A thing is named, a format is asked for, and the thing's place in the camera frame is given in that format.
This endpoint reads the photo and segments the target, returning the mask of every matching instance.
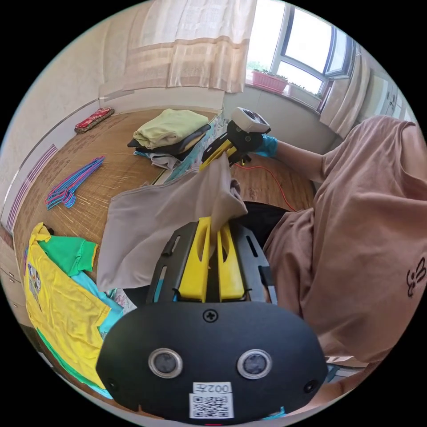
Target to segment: black fabric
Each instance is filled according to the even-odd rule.
[[[139,288],[123,289],[123,292],[137,307],[142,307],[147,302],[149,289],[149,286],[141,286]]]
[[[135,150],[139,151],[140,153],[162,153],[162,154],[172,154],[174,156],[178,154],[183,148],[185,148],[185,146],[188,145],[194,138],[197,138],[203,135],[210,128],[211,128],[210,125],[202,126],[201,128],[197,129],[195,132],[193,132],[191,135],[185,137],[182,141],[176,144],[156,147],[156,148],[153,148],[152,150],[146,147],[143,147],[136,139],[132,139],[128,143],[128,147],[135,148]]]
[[[237,222],[252,231],[263,248],[273,228],[288,210],[255,201],[246,201],[245,205],[248,213],[230,222]]]
[[[184,151],[183,153],[174,154],[173,156],[177,158],[179,161],[183,161],[193,150],[193,148],[198,144],[198,142],[194,145],[192,145],[187,151]]]

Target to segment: person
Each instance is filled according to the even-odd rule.
[[[263,247],[278,305],[302,317],[325,357],[361,372],[319,389],[298,412],[352,390],[389,354],[427,283],[427,144],[417,125],[375,116],[319,155],[264,135],[258,154],[321,183],[313,207],[247,202],[235,219]]]

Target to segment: printed graphic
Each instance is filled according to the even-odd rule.
[[[39,273],[30,263],[28,263],[28,282],[30,285],[30,291],[34,295],[34,298],[38,303],[39,302],[38,294],[41,289],[41,281],[40,281]]]
[[[408,297],[412,298],[414,296],[414,288],[420,283],[427,275],[426,269],[426,259],[422,257],[417,265],[415,271],[409,270],[406,274],[406,284],[408,285]]]
[[[24,265],[27,264],[27,257],[28,257],[28,246],[25,248],[25,251],[24,251]]]

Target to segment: curtain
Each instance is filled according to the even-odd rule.
[[[257,0],[154,0],[129,36],[124,90],[182,86],[243,92]]]
[[[371,69],[365,55],[357,53],[350,79],[335,80],[320,114],[321,123],[341,138],[351,131],[366,96]]]

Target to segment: wooden floor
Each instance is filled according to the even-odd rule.
[[[36,178],[20,208],[13,229],[16,257],[21,274],[24,250],[33,227],[44,222],[58,236],[78,236],[100,244],[107,221],[111,197],[123,191],[150,184],[163,171],[151,161],[134,156],[127,147],[133,132],[158,116],[162,110],[151,109],[118,114],[88,132],[72,138]],[[215,113],[196,111],[212,120]],[[102,166],[76,191],[77,200],[70,209],[63,204],[47,211],[44,200],[49,191],[94,158],[105,156]],[[96,279],[96,265],[92,279]]]
[[[135,129],[160,112],[150,110],[112,116],[87,133],[75,136],[55,155],[29,190],[14,227],[15,251],[21,273],[24,271],[24,250],[37,223],[44,222],[47,227],[52,227],[56,235],[79,236],[101,243],[111,197],[149,184],[158,177],[161,169],[152,167],[148,159],[134,156],[133,150],[126,145]],[[199,113],[209,119],[214,117],[213,113]],[[105,155],[103,165],[79,187],[74,206],[67,209],[61,204],[47,211],[44,200],[51,188],[101,155]],[[312,206],[313,187],[308,180],[276,160],[256,155],[251,157],[252,161],[245,167],[263,166],[269,169],[283,189],[286,199],[296,210]],[[258,168],[243,170],[234,166],[232,175],[239,181],[245,201],[258,201],[289,209],[269,172]],[[96,280],[96,261],[90,275]],[[40,346],[48,356],[49,351],[44,344],[40,343]],[[127,410],[64,372],[53,357],[48,358],[56,370],[75,386],[104,402]]]

